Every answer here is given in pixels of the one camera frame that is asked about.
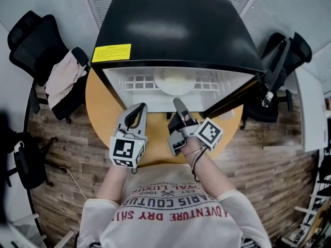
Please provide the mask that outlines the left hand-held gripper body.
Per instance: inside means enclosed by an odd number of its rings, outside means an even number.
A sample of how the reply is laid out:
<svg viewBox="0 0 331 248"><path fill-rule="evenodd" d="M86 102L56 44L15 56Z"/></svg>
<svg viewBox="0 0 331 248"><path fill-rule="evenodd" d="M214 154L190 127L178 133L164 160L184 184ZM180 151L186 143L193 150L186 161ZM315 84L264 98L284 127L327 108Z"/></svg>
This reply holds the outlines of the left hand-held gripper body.
<svg viewBox="0 0 331 248"><path fill-rule="evenodd" d="M139 126L134 129L119 129L116 126L110 137L109 158L113 165L137 168L148 143L147 136L139 134Z"/></svg>

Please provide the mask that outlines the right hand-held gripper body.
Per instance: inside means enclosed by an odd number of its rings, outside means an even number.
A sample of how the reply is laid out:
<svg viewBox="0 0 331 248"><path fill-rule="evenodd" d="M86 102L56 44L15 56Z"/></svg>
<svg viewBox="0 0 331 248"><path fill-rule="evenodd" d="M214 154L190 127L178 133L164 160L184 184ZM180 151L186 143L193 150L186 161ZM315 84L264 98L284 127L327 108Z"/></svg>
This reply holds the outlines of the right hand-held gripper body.
<svg viewBox="0 0 331 248"><path fill-rule="evenodd" d="M223 136L223 130L211 119L202 123L196 119L184 122L176 112L168 124L170 136L168 145L173 156L178 156L180 149L186 145L186 139L196 137L203 147L213 151Z"/></svg>

